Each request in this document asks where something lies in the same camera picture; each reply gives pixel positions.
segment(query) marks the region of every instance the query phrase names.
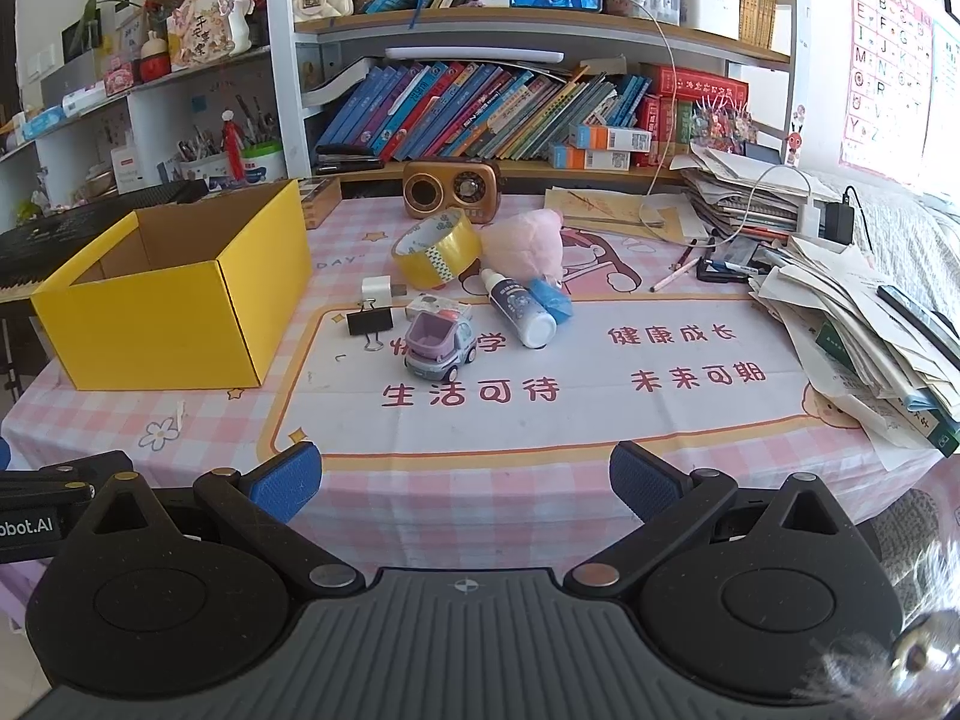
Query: gold radio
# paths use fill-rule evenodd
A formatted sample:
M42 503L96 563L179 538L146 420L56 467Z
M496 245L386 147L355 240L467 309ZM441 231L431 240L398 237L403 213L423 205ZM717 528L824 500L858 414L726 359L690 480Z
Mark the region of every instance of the gold radio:
M461 208L474 224L486 224L500 207L500 168L496 162L433 159L403 168L403 205L413 218L445 208Z

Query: crosshair logo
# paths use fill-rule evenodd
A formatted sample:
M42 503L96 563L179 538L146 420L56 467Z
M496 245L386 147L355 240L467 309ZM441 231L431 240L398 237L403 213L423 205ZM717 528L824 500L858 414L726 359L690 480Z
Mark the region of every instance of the crosshair logo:
M480 589L480 584L478 581L474 581L469 577L464 577L463 579L458 579L453 583L453 589L462 592L462 594L467 595L474 590Z

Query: pink alphabet chart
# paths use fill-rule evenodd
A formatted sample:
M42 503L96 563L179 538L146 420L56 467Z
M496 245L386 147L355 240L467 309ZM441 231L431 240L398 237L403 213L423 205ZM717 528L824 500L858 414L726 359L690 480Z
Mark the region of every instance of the pink alphabet chart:
M853 0L840 163L916 184L930 108L933 26L910 0Z

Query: floor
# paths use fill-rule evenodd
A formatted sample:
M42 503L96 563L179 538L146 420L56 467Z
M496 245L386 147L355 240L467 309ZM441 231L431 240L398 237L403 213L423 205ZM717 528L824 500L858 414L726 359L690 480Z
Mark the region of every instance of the floor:
M0 389L0 419L12 405L10 394ZM7 615L0 613L0 720L18 717L49 688L27 637L13 632Z

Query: toy car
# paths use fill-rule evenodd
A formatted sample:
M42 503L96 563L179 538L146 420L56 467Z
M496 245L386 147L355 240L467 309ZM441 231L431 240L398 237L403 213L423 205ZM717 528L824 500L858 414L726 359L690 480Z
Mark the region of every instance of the toy car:
M477 356L477 339L462 314L422 312L410 323L403 363L416 375L434 382L454 382L461 365Z

